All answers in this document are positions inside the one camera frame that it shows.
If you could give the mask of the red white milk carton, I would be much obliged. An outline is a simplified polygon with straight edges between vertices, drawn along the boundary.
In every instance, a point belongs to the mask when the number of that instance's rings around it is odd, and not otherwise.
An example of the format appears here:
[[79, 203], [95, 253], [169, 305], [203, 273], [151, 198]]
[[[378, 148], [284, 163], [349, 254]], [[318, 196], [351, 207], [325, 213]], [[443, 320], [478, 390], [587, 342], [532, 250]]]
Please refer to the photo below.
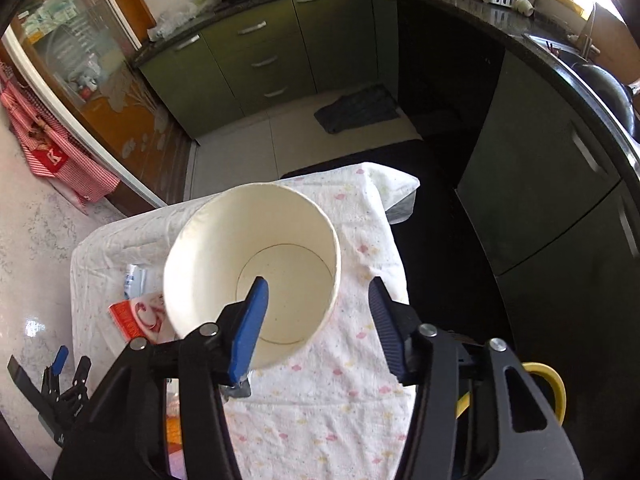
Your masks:
[[161, 292], [122, 300], [112, 304], [108, 313], [124, 341], [144, 337], [151, 344], [163, 344], [176, 338]]

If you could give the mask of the white paper cup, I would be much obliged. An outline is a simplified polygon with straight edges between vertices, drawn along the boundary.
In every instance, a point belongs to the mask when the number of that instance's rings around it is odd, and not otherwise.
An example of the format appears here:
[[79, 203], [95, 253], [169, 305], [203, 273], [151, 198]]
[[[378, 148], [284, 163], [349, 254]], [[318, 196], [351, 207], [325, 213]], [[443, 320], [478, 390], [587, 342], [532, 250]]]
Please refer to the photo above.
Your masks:
[[166, 312], [179, 337], [213, 322], [264, 278], [269, 300], [250, 366], [275, 366], [326, 324], [341, 281], [333, 223], [311, 198], [275, 183], [224, 191], [186, 222], [164, 266]]

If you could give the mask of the white blue plastic wrapper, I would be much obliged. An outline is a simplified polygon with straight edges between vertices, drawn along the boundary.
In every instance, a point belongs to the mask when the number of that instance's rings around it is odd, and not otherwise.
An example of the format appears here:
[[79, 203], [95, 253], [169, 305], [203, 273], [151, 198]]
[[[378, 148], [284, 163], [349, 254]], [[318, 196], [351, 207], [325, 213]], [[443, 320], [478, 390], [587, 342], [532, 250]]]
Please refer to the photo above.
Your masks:
[[141, 297], [145, 292], [146, 269], [137, 263], [126, 266], [124, 278], [124, 298], [129, 300]]

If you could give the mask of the yellow rimmed trash bin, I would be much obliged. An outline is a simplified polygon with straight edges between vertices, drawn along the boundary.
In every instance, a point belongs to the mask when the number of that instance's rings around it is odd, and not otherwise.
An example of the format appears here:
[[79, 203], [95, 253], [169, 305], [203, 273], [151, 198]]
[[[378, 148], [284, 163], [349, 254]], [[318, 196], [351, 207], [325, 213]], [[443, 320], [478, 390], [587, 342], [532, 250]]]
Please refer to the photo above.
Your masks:
[[[482, 371], [483, 377], [492, 378], [492, 365], [489, 360], [482, 365], [477, 364], [477, 367]], [[567, 394], [566, 388], [561, 375], [551, 366], [541, 362], [524, 362], [522, 367], [529, 374], [538, 389], [540, 389], [542, 395], [550, 405], [554, 417], [558, 424], [562, 427], [566, 415], [567, 407]], [[462, 394], [457, 400], [456, 419], [459, 419], [472, 404], [472, 391], [468, 391]], [[527, 408], [524, 413], [521, 410], [511, 411], [510, 422], [511, 427], [516, 432], [524, 432], [529, 430], [537, 430], [534, 428], [535, 416], [527, 417]]]

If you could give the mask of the green kitchen cabinets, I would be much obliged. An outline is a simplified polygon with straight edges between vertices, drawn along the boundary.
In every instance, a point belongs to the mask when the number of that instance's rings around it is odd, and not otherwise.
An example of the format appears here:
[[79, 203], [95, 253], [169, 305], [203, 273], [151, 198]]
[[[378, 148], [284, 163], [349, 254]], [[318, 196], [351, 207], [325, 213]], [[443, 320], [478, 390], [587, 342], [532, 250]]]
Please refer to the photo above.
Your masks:
[[138, 64], [186, 134], [378, 79], [372, 0], [273, 0], [187, 32]]

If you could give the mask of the white patterned tablecloth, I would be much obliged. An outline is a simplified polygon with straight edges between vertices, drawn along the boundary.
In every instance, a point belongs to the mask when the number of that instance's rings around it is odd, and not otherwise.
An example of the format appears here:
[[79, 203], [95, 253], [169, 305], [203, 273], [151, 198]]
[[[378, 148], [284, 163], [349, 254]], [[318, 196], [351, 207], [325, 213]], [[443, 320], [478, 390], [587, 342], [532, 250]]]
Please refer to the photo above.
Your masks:
[[[241, 474], [247, 479], [390, 479], [396, 474], [416, 392], [390, 374], [368, 307], [382, 278], [397, 301], [408, 298], [404, 267], [387, 221], [419, 180], [372, 162], [291, 178], [289, 188], [332, 221], [342, 252], [336, 305], [309, 344], [250, 376], [252, 393], [226, 404]], [[126, 267], [140, 264], [159, 290], [169, 249], [198, 210], [190, 200], [97, 229], [70, 260], [76, 356], [92, 362], [96, 388], [124, 340], [108, 308], [124, 296]]]

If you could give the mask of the dark floor mat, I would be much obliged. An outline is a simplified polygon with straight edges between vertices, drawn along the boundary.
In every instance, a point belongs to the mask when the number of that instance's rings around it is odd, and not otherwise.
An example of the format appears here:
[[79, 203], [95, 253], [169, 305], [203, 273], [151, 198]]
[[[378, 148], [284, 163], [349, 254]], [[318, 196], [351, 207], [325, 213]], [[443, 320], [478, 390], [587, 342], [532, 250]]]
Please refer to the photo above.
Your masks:
[[314, 113], [316, 121], [329, 134], [387, 122], [398, 117], [397, 103], [384, 84], [372, 84], [341, 96]]

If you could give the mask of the red checkered apron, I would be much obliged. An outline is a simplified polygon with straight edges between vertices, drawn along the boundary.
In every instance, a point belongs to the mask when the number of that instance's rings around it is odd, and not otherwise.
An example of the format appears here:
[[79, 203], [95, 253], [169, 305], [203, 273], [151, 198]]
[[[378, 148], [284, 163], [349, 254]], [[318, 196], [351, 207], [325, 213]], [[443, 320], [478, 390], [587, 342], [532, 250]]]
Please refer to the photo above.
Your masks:
[[119, 178], [85, 151], [6, 64], [1, 65], [1, 104], [32, 173], [80, 211], [116, 190]]

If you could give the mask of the black pan in sink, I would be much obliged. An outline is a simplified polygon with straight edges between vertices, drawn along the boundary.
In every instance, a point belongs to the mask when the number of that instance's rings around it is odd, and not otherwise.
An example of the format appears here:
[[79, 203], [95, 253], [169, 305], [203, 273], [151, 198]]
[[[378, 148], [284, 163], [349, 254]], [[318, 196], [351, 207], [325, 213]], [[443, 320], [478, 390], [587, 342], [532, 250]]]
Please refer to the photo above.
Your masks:
[[639, 95], [639, 81], [622, 84], [604, 68], [585, 62], [574, 63], [572, 70], [596, 92], [628, 134], [638, 141], [639, 119], [634, 112], [634, 98]]

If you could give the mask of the white plastic bag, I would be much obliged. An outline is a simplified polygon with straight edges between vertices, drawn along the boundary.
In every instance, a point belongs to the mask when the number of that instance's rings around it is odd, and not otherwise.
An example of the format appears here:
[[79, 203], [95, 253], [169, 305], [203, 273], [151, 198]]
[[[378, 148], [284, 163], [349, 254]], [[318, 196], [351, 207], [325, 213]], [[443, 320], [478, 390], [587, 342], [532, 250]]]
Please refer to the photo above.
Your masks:
[[198, 6], [191, 1], [166, 10], [156, 21], [156, 25], [148, 29], [151, 42], [157, 42], [171, 36], [174, 31], [190, 22], [198, 15]]

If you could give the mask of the glass sliding door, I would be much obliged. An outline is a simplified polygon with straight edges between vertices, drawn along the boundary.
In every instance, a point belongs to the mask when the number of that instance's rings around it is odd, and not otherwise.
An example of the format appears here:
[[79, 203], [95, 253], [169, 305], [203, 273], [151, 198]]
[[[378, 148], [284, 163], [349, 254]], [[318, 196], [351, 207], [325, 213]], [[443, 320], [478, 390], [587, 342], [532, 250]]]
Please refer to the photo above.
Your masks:
[[115, 0], [22, 0], [3, 47], [32, 92], [139, 208], [184, 199], [194, 147], [132, 66]]

